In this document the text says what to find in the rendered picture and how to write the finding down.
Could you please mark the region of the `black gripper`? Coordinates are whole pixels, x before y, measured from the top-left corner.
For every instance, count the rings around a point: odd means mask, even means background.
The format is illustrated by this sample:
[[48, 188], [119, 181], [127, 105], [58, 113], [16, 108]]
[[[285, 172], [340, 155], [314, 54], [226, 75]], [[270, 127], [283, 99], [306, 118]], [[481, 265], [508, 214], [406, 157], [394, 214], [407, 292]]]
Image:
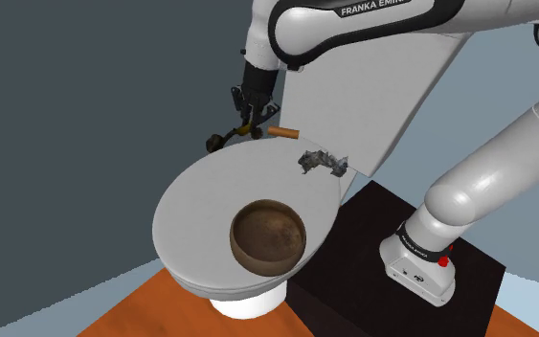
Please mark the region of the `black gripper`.
[[[263, 136], [260, 126], [281, 111], [278, 104], [270, 102], [278, 73], [278, 70], [263, 70], [245, 62], [241, 85], [231, 88], [235, 109], [241, 119], [241, 126], [236, 129], [237, 135], [244, 136], [251, 130], [251, 137], [260, 139]], [[252, 106], [264, 107], [259, 110]]]

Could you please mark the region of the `grey crumpled lump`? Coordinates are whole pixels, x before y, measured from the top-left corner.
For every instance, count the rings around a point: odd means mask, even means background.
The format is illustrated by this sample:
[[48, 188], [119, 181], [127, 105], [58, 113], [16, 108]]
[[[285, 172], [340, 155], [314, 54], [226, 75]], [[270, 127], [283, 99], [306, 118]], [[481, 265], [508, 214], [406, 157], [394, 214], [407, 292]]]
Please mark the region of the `grey crumpled lump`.
[[307, 174], [309, 171], [319, 166], [330, 169], [330, 174], [338, 178], [343, 177], [348, 171], [347, 157], [338, 159], [334, 155], [323, 150], [307, 150], [299, 158], [298, 164], [302, 167], [303, 174]]

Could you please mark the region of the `white toilet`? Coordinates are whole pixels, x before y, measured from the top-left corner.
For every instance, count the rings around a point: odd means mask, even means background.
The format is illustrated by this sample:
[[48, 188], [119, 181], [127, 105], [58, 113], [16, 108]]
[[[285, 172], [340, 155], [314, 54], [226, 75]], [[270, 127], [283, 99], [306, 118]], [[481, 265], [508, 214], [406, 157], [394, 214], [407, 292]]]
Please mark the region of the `white toilet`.
[[[209, 154], [162, 196], [152, 225], [155, 250], [184, 289], [235, 319], [262, 316], [286, 297], [288, 280], [330, 232], [357, 174], [372, 175], [392, 153], [418, 108], [466, 42], [465, 34], [403, 34], [331, 50], [285, 77], [280, 125], [300, 131], [247, 141]], [[299, 158], [323, 150], [348, 158], [338, 178]], [[260, 199], [288, 205], [302, 219], [306, 246], [292, 270], [255, 275], [234, 258], [231, 223]]]

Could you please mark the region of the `brown wooden bowl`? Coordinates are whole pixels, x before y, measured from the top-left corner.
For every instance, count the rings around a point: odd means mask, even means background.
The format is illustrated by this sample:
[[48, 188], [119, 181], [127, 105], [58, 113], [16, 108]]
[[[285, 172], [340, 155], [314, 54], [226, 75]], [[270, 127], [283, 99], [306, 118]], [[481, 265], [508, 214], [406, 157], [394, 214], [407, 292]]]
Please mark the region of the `brown wooden bowl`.
[[253, 201], [238, 211], [229, 237], [235, 260], [263, 277], [292, 270], [306, 246], [301, 217], [288, 205], [272, 199]]

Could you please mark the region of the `dark robot stand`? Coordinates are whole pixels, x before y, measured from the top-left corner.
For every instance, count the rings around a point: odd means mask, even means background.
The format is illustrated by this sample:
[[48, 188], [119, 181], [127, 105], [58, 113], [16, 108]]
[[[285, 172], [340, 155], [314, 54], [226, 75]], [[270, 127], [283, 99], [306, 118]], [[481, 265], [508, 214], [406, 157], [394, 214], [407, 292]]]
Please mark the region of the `dark robot stand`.
[[371, 181], [339, 210], [312, 259], [288, 282], [287, 303], [314, 337], [510, 337], [528, 327], [495, 304], [505, 267], [456, 240], [457, 288], [434, 307], [387, 277], [381, 240], [414, 211]]

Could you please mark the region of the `brown-handled dark tool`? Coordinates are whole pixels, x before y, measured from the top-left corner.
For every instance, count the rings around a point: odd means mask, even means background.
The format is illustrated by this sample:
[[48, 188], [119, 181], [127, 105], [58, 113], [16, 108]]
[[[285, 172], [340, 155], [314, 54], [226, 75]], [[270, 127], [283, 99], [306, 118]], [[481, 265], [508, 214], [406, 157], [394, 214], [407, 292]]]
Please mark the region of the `brown-handled dark tool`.
[[[245, 136], [247, 134], [250, 134], [253, 140], [258, 140], [264, 135], [264, 131], [260, 127], [251, 127], [249, 124], [246, 124], [244, 126], [232, 129], [225, 136], [213, 134], [206, 141], [206, 149], [209, 153], [213, 153], [223, 148], [233, 136]], [[277, 137], [298, 139], [300, 131], [278, 126], [268, 126], [267, 134]]]

